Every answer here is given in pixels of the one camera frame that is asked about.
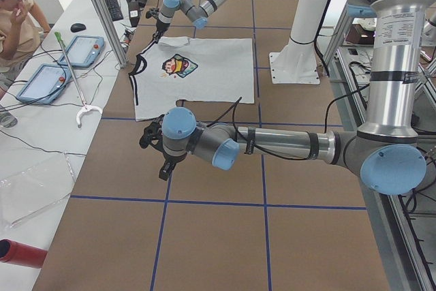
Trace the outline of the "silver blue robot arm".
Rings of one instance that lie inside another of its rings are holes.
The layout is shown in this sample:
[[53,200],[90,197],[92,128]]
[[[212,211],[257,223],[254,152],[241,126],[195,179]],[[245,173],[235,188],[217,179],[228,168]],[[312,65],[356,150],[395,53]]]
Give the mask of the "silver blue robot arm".
[[371,8],[377,25],[366,118],[356,132],[309,132],[207,126],[176,107],[161,122],[159,176],[167,179],[188,154],[228,170],[240,152],[290,161],[320,159],[353,172],[370,189],[400,195],[417,187],[426,160],[411,126],[426,9],[435,0],[349,0]]
[[169,29],[172,19],[177,11],[181,11],[197,29],[203,29],[209,18],[227,0],[204,0],[196,6],[192,0],[163,0],[157,13],[156,32],[153,34],[153,42],[158,43],[161,37]]

